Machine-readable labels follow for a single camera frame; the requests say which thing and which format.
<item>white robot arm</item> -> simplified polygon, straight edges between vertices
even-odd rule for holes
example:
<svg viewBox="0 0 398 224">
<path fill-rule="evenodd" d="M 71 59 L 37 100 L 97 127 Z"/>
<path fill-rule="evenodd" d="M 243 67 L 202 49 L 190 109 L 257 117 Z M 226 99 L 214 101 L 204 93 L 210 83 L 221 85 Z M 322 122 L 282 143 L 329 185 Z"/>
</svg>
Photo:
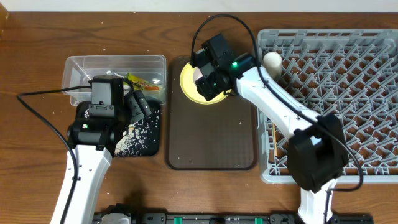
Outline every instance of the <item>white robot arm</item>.
<svg viewBox="0 0 398 224">
<path fill-rule="evenodd" d="M 264 67 L 261 67 L 261 73 L 263 77 L 269 82 L 269 85 L 278 92 L 287 102 L 292 106 L 295 106 L 298 110 L 311 118 L 315 122 L 316 117 L 319 114 L 312 111 L 299 103 L 296 99 L 290 96 L 285 90 L 283 90 L 267 73 Z M 256 67 L 249 69 L 243 73 L 243 77 L 236 81 L 238 93 L 251 103 L 256 105 L 275 125 L 279 128 L 281 133 L 288 139 L 294 135 L 294 131 L 297 129 L 307 129 L 311 124 L 304 119 L 298 118 L 298 116 L 288 109 L 282 102 L 280 102 L 267 88 L 264 87 L 262 80 L 259 78 L 259 74 Z M 325 183 L 321 190 L 317 193 L 311 190 L 301 189 L 301 205 L 298 210 L 298 215 L 307 224 L 319 224 L 323 223 L 327 190 L 330 187 L 334 187 L 337 180 L 331 179 Z M 329 200 L 328 214 L 326 216 L 329 220 L 332 216 L 331 212 L 331 200 Z"/>
<path fill-rule="evenodd" d="M 102 181 L 112 162 L 112 155 L 107 149 L 98 151 L 96 146 L 87 145 L 77 145 L 73 153 L 79 165 L 80 180 L 76 183 L 65 223 L 91 223 Z M 67 171 L 51 224 L 60 223 L 72 186 L 73 163 L 69 152 L 67 155 Z"/>
</svg>

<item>green clip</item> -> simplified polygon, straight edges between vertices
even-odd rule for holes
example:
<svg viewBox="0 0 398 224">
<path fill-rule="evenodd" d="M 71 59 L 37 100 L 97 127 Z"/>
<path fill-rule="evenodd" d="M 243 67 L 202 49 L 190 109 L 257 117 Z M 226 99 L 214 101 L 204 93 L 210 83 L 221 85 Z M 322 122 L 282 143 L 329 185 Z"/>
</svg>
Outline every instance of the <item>green clip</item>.
<svg viewBox="0 0 398 224">
<path fill-rule="evenodd" d="M 182 224 L 182 217 L 174 217 L 174 224 Z"/>
<path fill-rule="evenodd" d="M 254 219 L 254 224 L 262 224 L 262 218 L 255 218 Z"/>
</svg>

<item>yellow plate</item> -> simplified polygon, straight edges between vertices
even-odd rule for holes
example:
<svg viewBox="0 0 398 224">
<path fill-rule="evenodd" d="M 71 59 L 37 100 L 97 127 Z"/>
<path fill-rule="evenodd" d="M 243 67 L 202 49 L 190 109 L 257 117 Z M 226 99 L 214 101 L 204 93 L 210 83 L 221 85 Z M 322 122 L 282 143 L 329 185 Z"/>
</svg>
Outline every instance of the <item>yellow plate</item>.
<svg viewBox="0 0 398 224">
<path fill-rule="evenodd" d="M 180 86 L 182 91 L 184 92 L 185 96 L 187 96 L 190 100 L 200 103 L 203 105 L 210 105 L 213 103 L 218 103 L 221 100 L 225 99 L 227 96 L 224 95 L 224 93 L 220 93 L 216 97 L 214 97 L 212 100 L 207 101 L 201 94 L 198 93 L 197 91 L 197 86 L 195 85 L 195 82 L 193 81 L 193 73 L 195 69 L 198 68 L 192 68 L 192 66 L 188 63 L 184 66 L 184 68 L 181 71 L 180 75 Z"/>
</svg>

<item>brown tray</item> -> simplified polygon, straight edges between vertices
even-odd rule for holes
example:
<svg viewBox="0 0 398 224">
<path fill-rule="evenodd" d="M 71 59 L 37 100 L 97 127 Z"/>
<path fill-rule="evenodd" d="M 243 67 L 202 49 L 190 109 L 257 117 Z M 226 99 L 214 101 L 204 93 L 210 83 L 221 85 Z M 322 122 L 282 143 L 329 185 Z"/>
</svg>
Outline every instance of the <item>brown tray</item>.
<svg viewBox="0 0 398 224">
<path fill-rule="evenodd" d="M 166 163 L 175 170 L 248 170 L 257 162 L 256 109 L 241 97 L 213 105 L 189 100 L 180 73 L 190 57 L 177 58 L 169 76 Z"/>
</svg>

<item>yellow food item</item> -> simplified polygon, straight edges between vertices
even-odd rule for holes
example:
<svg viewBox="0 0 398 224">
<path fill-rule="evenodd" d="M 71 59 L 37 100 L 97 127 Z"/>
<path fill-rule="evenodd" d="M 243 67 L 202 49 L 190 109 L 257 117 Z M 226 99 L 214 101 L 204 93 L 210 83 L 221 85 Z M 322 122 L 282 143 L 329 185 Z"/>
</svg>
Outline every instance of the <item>yellow food item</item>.
<svg viewBox="0 0 398 224">
<path fill-rule="evenodd" d="M 150 83 L 143 78 L 138 78 L 131 73 L 128 73 L 126 78 L 128 78 L 132 82 L 135 90 L 160 90 L 160 86 Z"/>
</svg>

